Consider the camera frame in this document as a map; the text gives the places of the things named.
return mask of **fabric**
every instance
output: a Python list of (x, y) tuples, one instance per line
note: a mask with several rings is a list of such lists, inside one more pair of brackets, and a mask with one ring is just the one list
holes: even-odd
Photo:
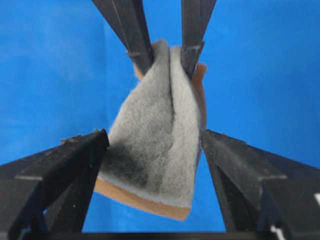
[[(160, 204), (159, 210), (150, 209), (151, 202), (144, 204), (148, 207), (129, 203), (133, 207), (183, 219), (186, 215), (169, 216), (163, 208), (191, 208), (204, 127), (201, 96), (181, 66), (180, 48), (169, 49), (164, 40), (153, 48), (154, 64), (131, 91), (109, 131), (110, 147), (98, 181), (114, 185), (109, 185), (113, 191), (135, 194), (137, 201)], [(128, 204), (123, 194), (106, 191), (104, 195)]]

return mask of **blue backdrop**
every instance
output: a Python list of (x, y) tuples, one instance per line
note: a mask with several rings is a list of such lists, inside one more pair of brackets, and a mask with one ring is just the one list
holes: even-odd
[[(179, 0), (145, 0), (151, 41), (181, 45)], [(218, 0), (200, 62), (207, 127), (320, 167), (320, 1)], [(90, 0), (0, 0), (0, 164), (108, 130), (137, 84)], [(224, 231), (204, 156), (178, 222), (94, 193), (84, 231)]]

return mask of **folded cloth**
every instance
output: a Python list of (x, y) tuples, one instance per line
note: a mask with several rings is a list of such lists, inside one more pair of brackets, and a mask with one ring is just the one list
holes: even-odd
[(152, 67), (124, 101), (109, 131), (110, 147), (95, 191), (184, 220), (192, 206), (201, 153), (204, 96), (184, 72), (179, 47), (169, 49), (160, 40), (153, 52)]

